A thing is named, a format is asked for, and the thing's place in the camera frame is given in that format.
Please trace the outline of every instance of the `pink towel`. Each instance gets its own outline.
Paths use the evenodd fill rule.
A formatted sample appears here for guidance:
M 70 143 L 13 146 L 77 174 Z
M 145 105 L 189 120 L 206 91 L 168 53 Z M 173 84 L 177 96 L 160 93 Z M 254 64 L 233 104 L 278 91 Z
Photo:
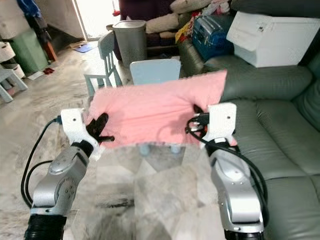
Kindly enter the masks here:
M 109 115 L 101 136 L 114 136 L 115 141 L 102 143 L 106 148 L 197 143 L 185 133 L 187 121 L 194 116 L 193 105 L 206 111 L 208 105 L 218 104 L 226 75 L 224 70 L 160 84 L 99 89 L 86 123 L 102 113 Z

